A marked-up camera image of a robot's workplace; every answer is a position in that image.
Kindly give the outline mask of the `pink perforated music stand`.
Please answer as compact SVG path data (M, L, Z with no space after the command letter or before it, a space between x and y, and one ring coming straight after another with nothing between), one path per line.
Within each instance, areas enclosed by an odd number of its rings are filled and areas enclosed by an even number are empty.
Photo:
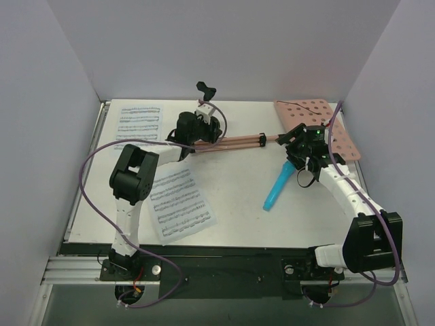
M273 117L279 119L284 132L290 132L300 124L305 126L324 126L328 134L329 127L332 127L332 151L338 153L346 162L355 162L361 158L355 143L351 140L349 133L340 118L336 117L333 125L330 119L334 110L332 105L324 99L304 99L290 101L274 101ZM224 151L233 149L244 149L250 147L264 147L267 143L276 141L278 134L251 134L237 137L225 138L219 145L211 148L211 151Z

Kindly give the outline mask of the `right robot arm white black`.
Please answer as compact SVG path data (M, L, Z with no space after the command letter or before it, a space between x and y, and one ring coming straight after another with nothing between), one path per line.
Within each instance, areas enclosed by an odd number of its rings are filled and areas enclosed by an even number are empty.
M338 202L351 224L343 244L315 247L303 262L305 273L318 278L328 268L346 268L354 273L398 267L402 249L402 219L388 213L355 180L339 153L329 150L326 128L303 123L280 134L288 161L306 170Z

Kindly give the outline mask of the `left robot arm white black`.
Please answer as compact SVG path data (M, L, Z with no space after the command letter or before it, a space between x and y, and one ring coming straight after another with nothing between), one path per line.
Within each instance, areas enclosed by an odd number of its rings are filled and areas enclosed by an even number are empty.
M195 152L194 144L215 144L222 136L220 122L201 110L179 114L176 128L170 132L169 145L143 150L125 145L109 178L116 199L116 232L109 252L109 262L124 279L136 277L140 270L139 217L144 200L149 196L156 170L164 164L184 160Z

